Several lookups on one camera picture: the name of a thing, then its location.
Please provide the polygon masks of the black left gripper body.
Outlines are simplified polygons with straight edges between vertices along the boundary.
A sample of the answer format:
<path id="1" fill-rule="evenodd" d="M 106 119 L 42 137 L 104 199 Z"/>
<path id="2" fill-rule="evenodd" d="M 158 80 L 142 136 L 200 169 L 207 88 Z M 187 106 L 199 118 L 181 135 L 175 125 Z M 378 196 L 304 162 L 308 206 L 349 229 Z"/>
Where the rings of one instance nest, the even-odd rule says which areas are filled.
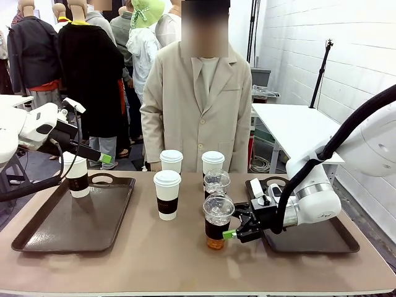
<path id="1" fill-rule="evenodd" d="M 78 135 L 76 126 L 57 121 L 56 127 L 48 134 L 46 140 L 38 148 L 38 152 L 50 155 L 61 155 L 64 152 L 75 154 L 77 152 Z"/>

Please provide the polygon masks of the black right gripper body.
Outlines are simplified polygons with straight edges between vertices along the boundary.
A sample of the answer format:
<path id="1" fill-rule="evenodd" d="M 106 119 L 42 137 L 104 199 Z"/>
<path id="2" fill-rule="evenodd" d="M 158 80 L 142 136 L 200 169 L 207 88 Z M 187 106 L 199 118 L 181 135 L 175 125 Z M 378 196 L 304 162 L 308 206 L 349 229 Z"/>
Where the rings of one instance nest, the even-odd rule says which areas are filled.
<path id="1" fill-rule="evenodd" d="M 278 227 L 278 205 L 275 202 L 271 202 L 269 205 L 251 202 L 250 205 L 253 217 L 253 238 L 261 238 L 264 235 L 264 230 Z"/>

